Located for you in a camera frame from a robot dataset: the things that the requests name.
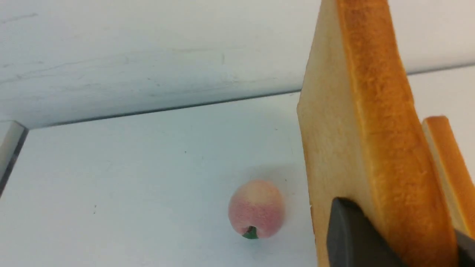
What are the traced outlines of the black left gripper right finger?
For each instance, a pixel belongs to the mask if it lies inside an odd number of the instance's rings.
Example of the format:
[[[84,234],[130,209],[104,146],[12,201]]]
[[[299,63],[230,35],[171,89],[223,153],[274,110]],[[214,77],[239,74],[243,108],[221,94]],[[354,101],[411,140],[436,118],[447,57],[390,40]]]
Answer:
[[[458,246],[459,267],[475,266],[475,240],[461,231],[455,230]]]

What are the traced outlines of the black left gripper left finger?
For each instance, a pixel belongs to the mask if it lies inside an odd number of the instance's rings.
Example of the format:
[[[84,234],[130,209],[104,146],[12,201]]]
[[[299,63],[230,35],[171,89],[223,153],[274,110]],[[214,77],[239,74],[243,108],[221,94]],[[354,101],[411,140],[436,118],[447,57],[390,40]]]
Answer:
[[[331,267],[405,267],[361,208],[353,201],[335,198],[326,237]]]

